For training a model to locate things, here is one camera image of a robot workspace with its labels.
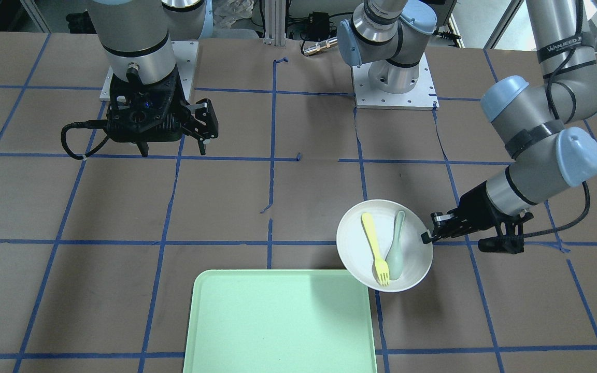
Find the white plate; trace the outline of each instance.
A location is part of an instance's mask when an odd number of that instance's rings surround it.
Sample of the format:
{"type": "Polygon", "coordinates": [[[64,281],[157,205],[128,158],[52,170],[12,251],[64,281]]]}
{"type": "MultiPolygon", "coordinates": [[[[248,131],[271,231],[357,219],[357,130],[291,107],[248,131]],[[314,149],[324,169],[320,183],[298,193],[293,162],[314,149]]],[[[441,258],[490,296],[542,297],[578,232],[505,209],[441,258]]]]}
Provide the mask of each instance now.
{"type": "Polygon", "coordinates": [[[350,208],[342,217],[336,237],[338,254],[345,268],[369,288],[388,292],[404,291],[421,282],[432,265],[432,244],[422,243],[421,240],[421,234],[426,231],[421,219],[405,206],[389,200],[367,200],[350,208]],[[395,214],[400,210],[405,211],[405,222],[400,234],[404,268],[400,278],[392,280],[389,286],[381,286],[374,276],[374,258],[363,230],[361,214],[372,214],[379,251],[386,257],[393,241],[395,214]]]}

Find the green spoon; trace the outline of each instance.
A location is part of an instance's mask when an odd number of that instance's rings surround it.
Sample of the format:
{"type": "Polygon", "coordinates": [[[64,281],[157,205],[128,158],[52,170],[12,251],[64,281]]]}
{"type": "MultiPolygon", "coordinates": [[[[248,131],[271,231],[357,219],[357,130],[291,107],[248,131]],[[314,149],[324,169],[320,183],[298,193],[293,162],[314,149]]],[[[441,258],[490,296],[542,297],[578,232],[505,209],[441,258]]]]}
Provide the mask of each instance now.
{"type": "Polygon", "coordinates": [[[388,262],[388,269],[391,280],[400,278],[402,269],[405,267],[404,258],[402,255],[402,246],[400,245],[400,231],[402,231],[402,224],[405,222],[405,212],[400,210],[395,214],[395,227],[393,228],[393,243],[391,243],[391,250],[386,255],[386,262],[388,262]]]}

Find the yellow fork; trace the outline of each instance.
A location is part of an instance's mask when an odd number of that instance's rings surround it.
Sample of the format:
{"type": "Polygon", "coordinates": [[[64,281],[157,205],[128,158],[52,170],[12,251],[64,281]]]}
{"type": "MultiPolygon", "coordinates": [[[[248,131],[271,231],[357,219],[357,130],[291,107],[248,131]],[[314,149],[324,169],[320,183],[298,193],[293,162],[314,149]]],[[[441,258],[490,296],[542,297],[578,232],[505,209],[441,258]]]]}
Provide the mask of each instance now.
{"type": "Polygon", "coordinates": [[[377,274],[377,282],[381,286],[388,286],[390,279],[388,263],[379,254],[379,241],[377,241],[377,231],[375,229],[375,222],[372,220],[372,215],[369,212],[364,212],[361,215],[361,222],[363,222],[363,230],[372,249],[372,255],[375,257],[374,267],[377,274]]]}

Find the fork handle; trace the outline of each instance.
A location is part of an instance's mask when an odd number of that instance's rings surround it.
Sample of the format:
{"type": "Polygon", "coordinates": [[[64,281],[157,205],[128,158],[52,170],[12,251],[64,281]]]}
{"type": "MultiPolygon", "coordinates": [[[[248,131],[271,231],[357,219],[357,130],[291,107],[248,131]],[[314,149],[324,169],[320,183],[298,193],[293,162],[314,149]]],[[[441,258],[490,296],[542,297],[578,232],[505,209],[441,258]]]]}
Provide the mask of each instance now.
{"type": "Polygon", "coordinates": [[[372,214],[364,212],[361,215],[361,222],[363,223],[363,231],[367,236],[367,241],[372,248],[372,255],[375,259],[383,259],[379,254],[379,241],[377,241],[377,230],[375,229],[375,222],[372,220],[372,214]]]}

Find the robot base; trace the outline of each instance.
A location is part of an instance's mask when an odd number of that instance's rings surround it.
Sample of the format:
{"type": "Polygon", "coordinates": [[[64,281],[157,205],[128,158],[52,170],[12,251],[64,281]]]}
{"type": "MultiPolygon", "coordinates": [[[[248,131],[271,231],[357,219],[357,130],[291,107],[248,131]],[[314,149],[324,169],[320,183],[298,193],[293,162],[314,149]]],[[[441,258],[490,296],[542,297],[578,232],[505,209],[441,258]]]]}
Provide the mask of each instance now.
{"type": "Polygon", "coordinates": [[[390,94],[373,87],[367,76],[371,65],[369,63],[351,68],[357,108],[431,110],[435,105],[439,107],[425,54],[420,62],[421,75],[414,88],[405,94],[390,94]]]}
{"type": "MultiPolygon", "coordinates": [[[[188,102],[190,101],[190,92],[192,92],[192,81],[195,77],[197,67],[197,50],[199,43],[196,41],[173,41],[172,48],[176,56],[176,67],[181,79],[183,95],[188,102]]],[[[107,71],[103,89],[100,92],[101,101],[109,101],[109,83],[112,80],[112,68],[107,71]]]]}

